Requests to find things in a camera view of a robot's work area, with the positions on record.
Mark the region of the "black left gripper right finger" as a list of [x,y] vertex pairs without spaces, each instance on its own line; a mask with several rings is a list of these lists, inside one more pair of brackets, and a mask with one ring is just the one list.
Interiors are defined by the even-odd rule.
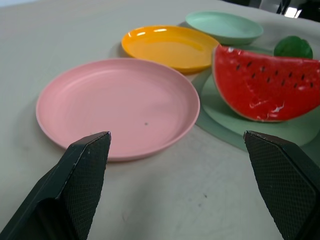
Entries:
[[298,145],[245,131],[259,192],[284,240],[320,240],[320,166]]

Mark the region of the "orange plastic plate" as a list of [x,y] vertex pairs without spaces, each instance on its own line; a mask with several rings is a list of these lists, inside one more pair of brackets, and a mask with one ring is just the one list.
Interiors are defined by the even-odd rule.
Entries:
[[121,40],[122,49],[130,57],[163,64],[183,74],[209,68],[212,51],[219,44],[203,32],[175,25],[135,28]]

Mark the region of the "small mint green plate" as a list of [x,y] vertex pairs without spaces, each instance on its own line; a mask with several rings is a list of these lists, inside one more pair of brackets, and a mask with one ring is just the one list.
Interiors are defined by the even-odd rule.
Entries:
[[185,22],[222,45],[249,45],[264,33],[263,27],[255,21],[219,11],[193,12],[185,17]]

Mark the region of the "red watermelon slice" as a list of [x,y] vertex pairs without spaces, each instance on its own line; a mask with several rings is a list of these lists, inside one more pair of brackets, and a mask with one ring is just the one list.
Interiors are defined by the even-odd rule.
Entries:
[[212,52],[217,91],[237,114],[283,122],[320,106],[320,60],[277,57],[218,45]]

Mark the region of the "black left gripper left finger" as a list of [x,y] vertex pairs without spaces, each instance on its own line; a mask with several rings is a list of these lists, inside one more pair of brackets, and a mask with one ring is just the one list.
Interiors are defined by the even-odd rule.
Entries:
[[0,240],[87,240],[104,184],[108,131],[72,143],[34,185]]

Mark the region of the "green toy vegetable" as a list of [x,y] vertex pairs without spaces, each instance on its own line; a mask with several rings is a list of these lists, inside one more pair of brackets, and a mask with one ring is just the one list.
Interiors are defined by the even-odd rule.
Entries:
[[290,35],[281,39],[273,50],[277,57],[313,59],[313,50],[305,39]]

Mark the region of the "large green plate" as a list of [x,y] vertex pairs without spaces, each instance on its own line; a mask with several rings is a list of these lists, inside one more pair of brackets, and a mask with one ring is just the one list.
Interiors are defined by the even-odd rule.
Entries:
[[320,141],[320,107],[284,122],[257,122],[235,113],[220,96],[211,73],[200,92],[204,112],[211,119],[208,130],[225,142],[246,149],[243,134],[255,131],[291,141],[298,146]]

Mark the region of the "pink plastic plate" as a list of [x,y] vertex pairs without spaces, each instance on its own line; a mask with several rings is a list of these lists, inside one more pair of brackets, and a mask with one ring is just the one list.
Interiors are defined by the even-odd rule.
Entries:
[[155,155],[183,138],[200,113],[200,99],[178,71],[152,61],[113,58],[80,65],[52,80],[35,114],[44,134],[62,148],[110,132],[109,158]]

